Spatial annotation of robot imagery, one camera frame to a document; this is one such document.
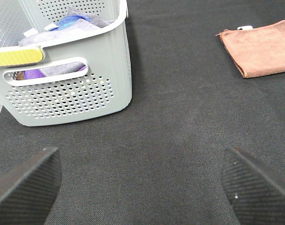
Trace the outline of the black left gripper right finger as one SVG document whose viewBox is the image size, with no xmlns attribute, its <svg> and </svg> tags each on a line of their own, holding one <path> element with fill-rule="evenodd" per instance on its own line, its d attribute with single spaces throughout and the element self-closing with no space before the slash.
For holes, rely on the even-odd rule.
<svg viewBox="0 0 285 225">
<path fill-rule="evenodd" d="M 285 176 L 238 147 L 227 147 L 221 183 L 242 225 L 285 225 Z"/>
</svg>

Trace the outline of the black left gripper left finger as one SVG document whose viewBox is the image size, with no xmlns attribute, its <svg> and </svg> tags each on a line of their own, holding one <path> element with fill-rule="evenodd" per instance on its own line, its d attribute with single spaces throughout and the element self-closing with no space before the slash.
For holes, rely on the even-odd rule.
<svg viewBox="0 0 285 225">
<path fill-rule="evenodd" d="M 43 225 L 62 182 L 58 148 L 45 148 L 0 178 L 0 225 Z"/>
</svg>

